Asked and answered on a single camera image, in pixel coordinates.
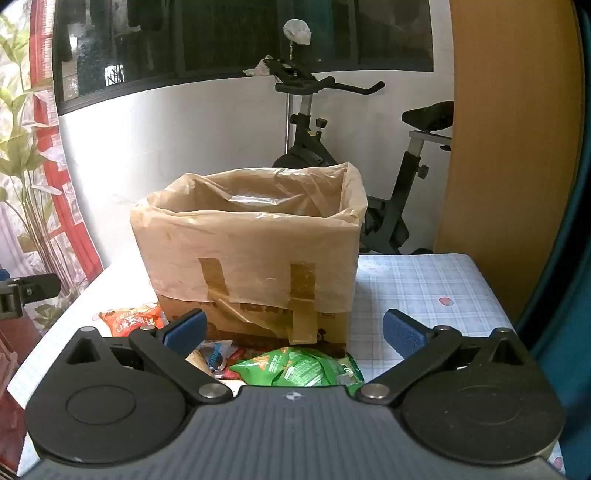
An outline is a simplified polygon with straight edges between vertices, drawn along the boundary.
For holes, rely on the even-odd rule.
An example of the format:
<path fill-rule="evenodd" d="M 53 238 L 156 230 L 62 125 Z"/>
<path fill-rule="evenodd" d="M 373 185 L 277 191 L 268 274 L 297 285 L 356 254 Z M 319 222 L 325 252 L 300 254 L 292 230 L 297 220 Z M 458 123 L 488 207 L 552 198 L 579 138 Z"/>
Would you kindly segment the black bun blue wrapper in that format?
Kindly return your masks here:
<path fill-rule="evenodd" d="M 201 342 L 192 352 L 186 361 L 205 374 L 220 379 L 228 367 L 228 360 L 238 347 L 229 340 Z"/>

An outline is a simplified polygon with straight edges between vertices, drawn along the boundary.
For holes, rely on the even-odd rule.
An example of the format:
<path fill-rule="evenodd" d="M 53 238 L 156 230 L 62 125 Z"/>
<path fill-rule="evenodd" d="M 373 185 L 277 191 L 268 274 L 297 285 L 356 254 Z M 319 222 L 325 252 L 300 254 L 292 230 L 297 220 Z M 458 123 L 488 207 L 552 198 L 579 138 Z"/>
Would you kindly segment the orange red snack bag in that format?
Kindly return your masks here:
<path fill-rule="evenodd" d="M 164 327 L 162 310 L 158 304 L 111 310 L 98 316 L 108 326 L 112 337 L 127 337 L 131 331 L 142 326 L 156 329 Z"/>

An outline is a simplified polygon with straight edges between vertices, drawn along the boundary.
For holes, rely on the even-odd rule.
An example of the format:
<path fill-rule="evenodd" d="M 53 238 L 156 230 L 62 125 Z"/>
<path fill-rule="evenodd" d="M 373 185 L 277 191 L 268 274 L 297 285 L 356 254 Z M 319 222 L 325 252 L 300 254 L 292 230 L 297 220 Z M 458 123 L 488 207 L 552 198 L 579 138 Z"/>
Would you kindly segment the dark green chip bag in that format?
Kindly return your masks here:
<path fill-rule="evenodd" d="M 353 394 L 365 383 L 349 355 L 335 359 L 308 348 L 282 347 L 228 366 L 231 379 L 263 387 L 342 386 Z"/>

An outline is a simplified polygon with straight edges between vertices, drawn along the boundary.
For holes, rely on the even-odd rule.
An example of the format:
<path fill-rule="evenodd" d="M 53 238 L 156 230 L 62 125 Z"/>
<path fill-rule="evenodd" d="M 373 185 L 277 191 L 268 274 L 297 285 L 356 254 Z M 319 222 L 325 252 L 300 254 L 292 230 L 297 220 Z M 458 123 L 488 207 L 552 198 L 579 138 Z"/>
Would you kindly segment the cardboard box with plastic liner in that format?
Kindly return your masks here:
<path fill-rule="evenodd" d="M 346 349 L 368 206 L 352 164 L 185 174 L 130 212 L 169 320 L 245 346 Z"/>

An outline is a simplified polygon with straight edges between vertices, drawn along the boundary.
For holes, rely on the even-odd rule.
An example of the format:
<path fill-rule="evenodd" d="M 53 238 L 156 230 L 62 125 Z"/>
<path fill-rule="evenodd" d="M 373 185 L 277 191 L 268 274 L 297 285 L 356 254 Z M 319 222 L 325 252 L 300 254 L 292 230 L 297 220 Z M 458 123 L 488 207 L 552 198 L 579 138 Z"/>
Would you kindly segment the artificial green plant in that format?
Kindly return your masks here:
<path fill-rule="evenodd" d="M 53 326 L 79 293 L 66 260 L 55 201 L 63 191 L 47 182 L 43 169 L 55 162 L 41 150 L 46 120 L 34 119 L 34 106 L 48 92 L 48 81 L 35 83 L 29 65 L 30 30 L 25 21 L 1 15 L 1 204 L 21 225 L 18 244 L 36 273 L 54 273 L 59 293 L 33 306 L 33 320 L 43 330 Z"/>

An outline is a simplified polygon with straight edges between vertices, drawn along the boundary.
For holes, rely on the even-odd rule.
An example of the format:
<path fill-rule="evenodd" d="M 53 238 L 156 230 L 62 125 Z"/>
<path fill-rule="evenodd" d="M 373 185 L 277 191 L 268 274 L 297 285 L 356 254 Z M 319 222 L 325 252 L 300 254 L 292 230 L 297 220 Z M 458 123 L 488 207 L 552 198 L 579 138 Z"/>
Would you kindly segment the teal curtain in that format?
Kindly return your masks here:
<path fill-rule="evenodd" d="M 518 334 L 565 414 L 559 443 L 569 479 L 590 477 L 590 3 L 575 3 L 584 60 L 584 125 L 578 167 L 542 276 Z"/>

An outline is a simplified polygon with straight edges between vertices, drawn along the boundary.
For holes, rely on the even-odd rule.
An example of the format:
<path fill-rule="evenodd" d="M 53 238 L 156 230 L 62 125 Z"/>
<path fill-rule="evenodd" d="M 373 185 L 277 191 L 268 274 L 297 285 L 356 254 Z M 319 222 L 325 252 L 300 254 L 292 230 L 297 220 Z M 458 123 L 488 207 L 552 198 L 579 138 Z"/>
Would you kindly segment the dark window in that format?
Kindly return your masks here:
<path fill-rule="evenodd" d="M 283 34 L 292 18 L 311 44 Z M 161 86 L 242 76 L 266 55 L 315 72 L 434 69 L 427 1 L 58 1 L 59 114 Z"/>

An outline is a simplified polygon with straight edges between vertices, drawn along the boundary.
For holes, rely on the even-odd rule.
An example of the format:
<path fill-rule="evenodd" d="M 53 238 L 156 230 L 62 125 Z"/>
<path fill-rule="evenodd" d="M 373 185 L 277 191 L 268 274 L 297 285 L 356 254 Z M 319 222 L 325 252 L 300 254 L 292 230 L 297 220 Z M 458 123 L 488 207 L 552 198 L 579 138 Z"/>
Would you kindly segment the wooden door panel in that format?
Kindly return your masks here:
<path fill-rule="evenodd" d="M 439 252 L 469 255 L 511 320 L 530 299 L 575 179 L 584 63 L 570 1 L 455 1 L 452 152 Z"/>

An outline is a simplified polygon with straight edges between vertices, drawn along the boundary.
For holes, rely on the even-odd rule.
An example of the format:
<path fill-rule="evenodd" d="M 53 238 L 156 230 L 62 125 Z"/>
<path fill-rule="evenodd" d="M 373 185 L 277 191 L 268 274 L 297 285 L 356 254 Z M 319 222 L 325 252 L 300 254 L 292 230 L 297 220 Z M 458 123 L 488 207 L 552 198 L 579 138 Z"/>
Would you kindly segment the white cloth on bike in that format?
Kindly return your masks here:
<path fill-rule="evenodd" d="M 287 40 L 297 45 L 311 44 L 311 28 L 304 20 L 292 18 L 283 24 L 283 34 Z"/>

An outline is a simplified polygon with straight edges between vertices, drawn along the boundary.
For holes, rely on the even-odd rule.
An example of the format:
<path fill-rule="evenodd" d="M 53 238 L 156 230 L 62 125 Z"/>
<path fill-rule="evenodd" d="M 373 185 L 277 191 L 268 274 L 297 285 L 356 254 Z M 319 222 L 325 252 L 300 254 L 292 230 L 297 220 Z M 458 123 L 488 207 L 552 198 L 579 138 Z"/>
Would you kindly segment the red window frame curtain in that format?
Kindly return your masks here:
<path fill-rule="evenodd" d="M 71 270 L 81 276 L 82 282 L 90 283 L 102 273 L 103 266 L 78 206 L 60 136 L 52 67 L 55 7 L 54 1 L 31 3 L 29 64 L 33 113 L 39 124 L 38 148 L 48 158 L 41 171 L 51 190 L 52 218 L 56 221 L 50 238 L 65 248 Z"/>

